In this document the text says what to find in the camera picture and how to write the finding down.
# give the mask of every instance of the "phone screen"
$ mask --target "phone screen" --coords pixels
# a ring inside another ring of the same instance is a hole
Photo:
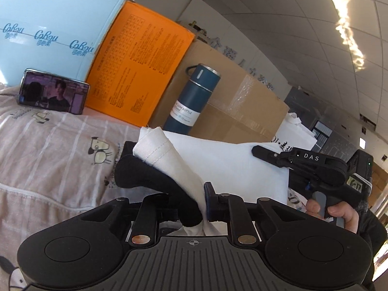
[[[89,84],[59,75],[27,69],[24,72],[18,102],[51,111],[80,115]]]

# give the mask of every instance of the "human hand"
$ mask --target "human hand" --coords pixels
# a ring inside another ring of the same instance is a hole
[[[313,217],[322,219],[319,215],[321,206],[314,199],[309,199],[306,203],[306,213]],[[358,229],[358,213],[347,202],[341,201],[335,206],[327,208],[328,213],[333,217],[342,217],[345,220],[345,229],[350,232],[357,233]]]

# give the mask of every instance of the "bottle label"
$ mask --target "bottle label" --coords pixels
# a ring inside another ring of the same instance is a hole
[[[182,124],[193,127],[194,123],[198,119],[200,113],[186,107],[179,101],[175,102],[174,107],[170,112],[170,116]]]

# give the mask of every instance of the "metal screw head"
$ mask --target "metal screw head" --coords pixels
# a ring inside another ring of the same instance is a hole
[[[256,243],[256,238],[252,235],[242,235],[237,239],[241,244],[249,245]]]
[[[141,245],[141,244],[147,244],[150,240],[151,238],[149,236],[136,235],[132,238],[132,243]]]

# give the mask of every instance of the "crosshair symbol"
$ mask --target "crosshair symbol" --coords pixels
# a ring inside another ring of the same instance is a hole
[[[190,245],[192,246],[195,246],[195,245],[198,245],[200,242],[198,242],[197,240],[193,239],[191,240],[190,242],[188,242]]]

